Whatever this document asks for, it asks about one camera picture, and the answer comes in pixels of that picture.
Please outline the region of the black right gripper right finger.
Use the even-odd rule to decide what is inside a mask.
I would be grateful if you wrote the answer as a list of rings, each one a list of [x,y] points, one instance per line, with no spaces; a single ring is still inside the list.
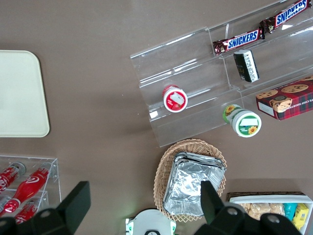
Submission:
[[[206,223],[197,235],[243,235],[245,214],[233,204],[225,204],[210,181],[201,182],[201,208]]]

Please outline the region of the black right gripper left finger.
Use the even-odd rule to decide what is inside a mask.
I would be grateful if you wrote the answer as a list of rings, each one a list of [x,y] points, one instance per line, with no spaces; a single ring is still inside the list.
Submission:
[[[31,225],[34,235],[73,235],[91,206],[90,184],[80,181],[56,207],[37,213]]]

